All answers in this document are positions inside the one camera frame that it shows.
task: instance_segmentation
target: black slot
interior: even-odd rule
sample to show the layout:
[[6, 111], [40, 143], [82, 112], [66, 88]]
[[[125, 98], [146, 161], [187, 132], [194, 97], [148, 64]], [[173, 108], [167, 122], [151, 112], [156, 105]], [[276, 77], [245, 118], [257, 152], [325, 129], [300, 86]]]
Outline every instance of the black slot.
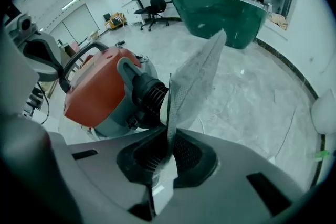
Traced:
[[262, 173], [248, 175], [247, 179], [273, 216], [291, 205], [291, 202]]
[[96, 154], [98, 154], [98, 151], [88, 150], [88, 151], [73, 153], [72, 156], [75, 160], [78, 160], [78, 159], [83, 159], [83, 158], [87, 158], [87, 157], [90, 157], [90, 156], [94, 156]]
[[[130, 182], [152, 186], [153, 173], [167, 156], [166, 150], [167, 132], [160, 129], [122, 149], [117, 155], [117, 164]], [[217, 167], [217, 155], [211, 147], [179, 130], [173, 154], [179, 174], [174, 188], [199, 186]]]
[[149, 201], [134, 205], [128, 212], [146, 221], [152, 221], [155, 214], [154, 208], [150, 205]]

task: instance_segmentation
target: cable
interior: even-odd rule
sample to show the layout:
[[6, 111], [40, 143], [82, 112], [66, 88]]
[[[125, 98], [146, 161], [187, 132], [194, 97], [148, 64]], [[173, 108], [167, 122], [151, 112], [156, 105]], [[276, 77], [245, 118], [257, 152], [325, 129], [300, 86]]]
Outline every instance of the cable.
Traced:
[[285, 141], [286, 141], [287, 135], [288, 135], [289, 130], [290, 130], [290, 128], [291, 128], [291, 126], [292, 126], [292, 123], [293, 123], [293, 119], [294, 119], [295, 111], [296, 111], [296, 107], [294, 108], [293, 116], [292, 116], [292, 119], [291, 119], [291, 121], [290, 121], [288, 130], [287, 130], [287, 133], [286, 133], [286, 135], [285, 135], [285, 139], [284, 139], [284, 141], [282, 142], [282, 144], [281, 144], [281, 146], [280, 146], [280, 148], [279, 148], [279, 151], [278, 151], [277, 155], [275, 155], [275, 158], [276, 158], [276, 157], [278, 156], [278, 154], [280, 153], [280, 150], [282, 149], [282, 146], [283, 146], [283, 144], [284, 144]]
[[46, 101], [47, 101], [47, 105], [48, 105], [48, 113], [47, 113], [46, 119], [45, 119], [44, 121], [42, 121], [42, 123], [41, 123], [41, 125], [43, 125], [43, 124], [47, 121], [47, 119], [49, 118], [49, 111], [50, 111], [50, 108], [49, 108], [49, 101], [48, 101], [46, 95], [44, 94], [44, 90], [42, 89], [42, 87], [41, 87], [41, 85], [40, 85], [39, 82], [37, 82], [37, 85], [39, 86], [39, 88], [40, 88], [40, 90], [41, 90], [41, 92], [42, 92], [42, 94], [43, 94], [43, 96], [44, 96], [44, 99], [46, 99]]
[[203, 124], [203, 121], [202, 121], [202, 119], [199, 117], [199, 116], [197, 116], [198, 117], [198, 119], [200, 120], [200, 122], [201, 122], [201, 125], [202, 125], [202, 129], [203, 129], [203, 133], [205, 134], [205, 130], [204, 130], [204, 124]]
[[97, 135], [95, 128], [90, 128], [91, 134], [93, 135], [94, 139], [96, 139], [96, 141], [101, 141], [100, 137]]

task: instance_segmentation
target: mesh filter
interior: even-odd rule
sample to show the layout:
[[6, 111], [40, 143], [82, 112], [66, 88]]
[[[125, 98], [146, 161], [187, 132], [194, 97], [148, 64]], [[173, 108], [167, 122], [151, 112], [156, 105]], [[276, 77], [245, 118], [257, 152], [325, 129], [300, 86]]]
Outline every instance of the mesh filter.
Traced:
[[176, 123], [177, 123], [177, 109], [175, 102], [176, 85], [172, 81], [172, 74], [169, 76], [169, 92], [168, 92], [168, 106], [167, 106], [167, 147], [168, 154], [173, 154], [174, 140], [176, 135]]
[[172, 76], [172, 98], [179, 127], [188, 128], [197, 117], [205, 99], [210, 95], [217, 66], [226, 42], [223, 30], [191, 55]]
[[[134, 151], [134, 160], [147, 171], [154, 172], [166, 156], [166, 136], [159, 135]], [[177, 172], [183, 173], [194, 168], [202, 157], [202, 151], [186, 139], [176, 135], [173, 154]]]

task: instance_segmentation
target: marble floor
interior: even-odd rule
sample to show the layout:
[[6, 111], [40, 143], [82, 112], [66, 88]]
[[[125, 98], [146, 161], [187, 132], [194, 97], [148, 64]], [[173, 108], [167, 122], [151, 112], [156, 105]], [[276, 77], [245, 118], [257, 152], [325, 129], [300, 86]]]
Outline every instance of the marble floor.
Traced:
[[[99, 41], [114, 46], [121, 40], [130, 51], [148, 56], [166, 85], [169, 73], [206, 41], [189, 34], [182, 22], [156, 24], [150, 33], [125, 26]], [[244, 50], [224, 47], [220, 58], [213, 92], [190, 129], [248, 146], [308, 190], [317, 166], [314, 153], [320, 147], [308, 90], [287, 66], [255, 43]], [[50, 98], [50, 117], [58, 121], [58, 131], [68, 144], [92, 141], [85, 127], [62, 115], [64, 98], [57, 86]]]

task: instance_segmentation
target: white cable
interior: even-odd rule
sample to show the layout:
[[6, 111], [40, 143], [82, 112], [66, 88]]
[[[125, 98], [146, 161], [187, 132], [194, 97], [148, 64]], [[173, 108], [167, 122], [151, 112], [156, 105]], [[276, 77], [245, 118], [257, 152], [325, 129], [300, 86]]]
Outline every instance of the white cable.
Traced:
[[[303, 82], [302, 82], [302, 84], [301, 84], [301, 86], [300, 86], [300, 89], [301, 89], [302, 91], [303, 91], [303, 86], [304, 86], [305, 81], [306, 81], [306, 78], [303, 80]], [[284, 141], [282, 142], [282, 144], [281, 144], [281, 146], [280, 146], [280, 149], [279, 149], [278, 153], [274, 156], [275, 159], [276, 159], [276, 157], [278, 156], [278, 154], [280, 153], [280, 151], [281, 151], [281, 149], [282, 149], [282, 147], [283, 147], [283, 144], [284, 144], [285, 141], [286, 141], [286, 138], [287, 138], [287, 135], [288, 135], [288, 133], [289, 133], [289, 130], [290, 130], [290, 128], [292, 127], [293, 119], [294, 119], [295, 112], [296, 112], [296, 108], [298, 107], [298, 105], [299, 105], [299, 99], [298, 99], [297, 102], [296, 102], [296, 106], [295, 106], [294, 111], [293, 111], [293, 116], [292, 116], [292, 118], [291, 118], [291, 120], [290, 120], [290, 124], [289, 124], [288, 130], [287, 130], [287, 132], [286, 132], [286, 134], [285, 134]]]
[[203, 124], [203, 121], [202, 121], [202, 119], [199, 117], [199, 116], [197, 116], [198, 117], [198, 119], [200, 120], [200, 122], [201, 122], [201, 125], [202, 125], [202, 129], [203, 129], [203, 134], [205, 134], [205, 130], [204, 130], [204, 124]]
[[90, 128], [91, 134], [93, 135], [94, 139], [96, 139], [96, 141], [100, 141], [101, 139], [99, 138], [99, 136], [97, 135], [95, 128]]
[[47, 116], [46, 116], [45, 120], [42, 121], [42, 123], [41, 123], [41, 125], [43, 125], [43, 124], [47, 121], [47, 119], [49, 118], [50, 107], [49, 107], [49, 101], [48, 101], [48, 99], [47, 99], [47, 97], [46, 97], [46, 95], [45, 95], [45, 93], [44, 93], [44, 90], [42, 89], [41, 84], [40, 84], [39, 82], [37, 82], [37, 85], [38, 85], [38, 87], [40, 88], [40, 90], [41, 90], [41, 92], [42, 92], [42, 94], [43, 94], [43, 97], [44, 97], [44, 99], [46, 100], [46, 102], [47, 102], [47, 106], [48, 106], [48, 113], [47, 113]]

